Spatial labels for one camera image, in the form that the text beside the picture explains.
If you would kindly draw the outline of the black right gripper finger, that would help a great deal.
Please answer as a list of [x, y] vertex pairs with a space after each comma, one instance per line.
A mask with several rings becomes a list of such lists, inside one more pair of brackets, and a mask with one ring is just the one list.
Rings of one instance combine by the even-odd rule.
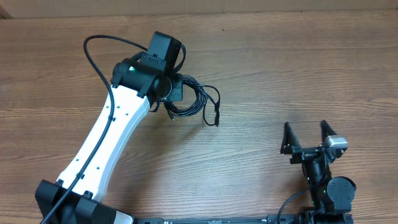
[[333, 138], [337, 135], [326, 120], [320, 122], [321, 134], [322, 134], [322, 145], [332, 146]]
[[281, 154], [296, 154], [301, 151], [301, 145], [292, 131], [289, 122], [284, 123], [284, 136], [280, 148]]

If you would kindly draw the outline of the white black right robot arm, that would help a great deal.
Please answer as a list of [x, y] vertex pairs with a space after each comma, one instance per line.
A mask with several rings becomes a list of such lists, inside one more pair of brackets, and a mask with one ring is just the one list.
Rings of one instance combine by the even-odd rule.
[[[345, 137], [336, 132], [325, 121], [320, 122], [322, 142], [315, 147], [304, 148], [294, 134], [290, 124], [284, 124], [281, 154], [291, 155], [291, 164], [300, 164], [308, 187], [288, 198], [276, 216], [277, 223], [353, 223], [352, 201], [356, 184], [349, 178], [332, 177], [330, 164], [348, 149]], [[293, 199], [309, 192], [311, 207], [302, 208], [297, 215], [282, 215], [285, 206]]]

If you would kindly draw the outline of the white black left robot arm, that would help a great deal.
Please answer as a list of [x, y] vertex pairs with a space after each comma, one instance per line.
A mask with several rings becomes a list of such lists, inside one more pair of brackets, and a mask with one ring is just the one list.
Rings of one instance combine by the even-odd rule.
[[132, 215], [104, 205], [113, 170], [133, 131], [153, 103], [182, 100], [185, 46], [155, 32], [148, 47], [113, 68], [103, 82], [108, 96], [83, 145], [55, 183], [41, 181], [35, 198], [42, 223], [135, 223]]

